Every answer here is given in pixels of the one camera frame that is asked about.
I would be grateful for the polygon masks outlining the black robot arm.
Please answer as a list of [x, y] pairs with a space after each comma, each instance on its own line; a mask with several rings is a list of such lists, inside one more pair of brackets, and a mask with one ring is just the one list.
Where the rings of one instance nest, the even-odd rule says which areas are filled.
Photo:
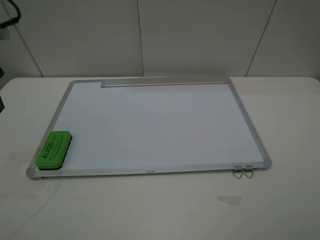
[[0, 40], [6, 41], [10, 39], [10, 31], [7, 28], [0, 29]]

